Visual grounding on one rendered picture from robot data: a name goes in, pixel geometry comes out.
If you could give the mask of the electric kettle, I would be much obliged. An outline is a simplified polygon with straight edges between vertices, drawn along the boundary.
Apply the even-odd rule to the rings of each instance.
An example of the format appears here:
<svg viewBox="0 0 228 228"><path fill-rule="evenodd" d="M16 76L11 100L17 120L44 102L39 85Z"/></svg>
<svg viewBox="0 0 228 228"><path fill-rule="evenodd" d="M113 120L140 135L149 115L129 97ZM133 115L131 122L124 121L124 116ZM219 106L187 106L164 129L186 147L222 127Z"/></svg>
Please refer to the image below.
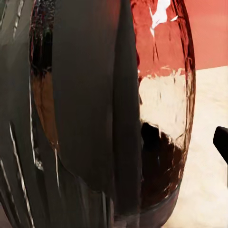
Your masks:
<svg viewBox="0 0 228 228"><path fill-rule="evenodd" d="M12 228L161 228L195 96L184 0L0 0L0 202Z"/></svg>

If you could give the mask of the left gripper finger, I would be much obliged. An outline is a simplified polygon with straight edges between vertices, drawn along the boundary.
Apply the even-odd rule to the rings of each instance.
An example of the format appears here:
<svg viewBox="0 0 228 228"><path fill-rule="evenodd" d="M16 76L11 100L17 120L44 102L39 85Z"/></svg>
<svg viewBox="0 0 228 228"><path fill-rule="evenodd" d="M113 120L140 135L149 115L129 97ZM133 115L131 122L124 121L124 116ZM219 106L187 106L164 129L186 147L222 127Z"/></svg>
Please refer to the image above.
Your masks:
<svg viewBox="0 0 228 228"><path fill-rule="evenodd" d="M213 143L228 164L228 128L218 126L214 133Z"/></svg>

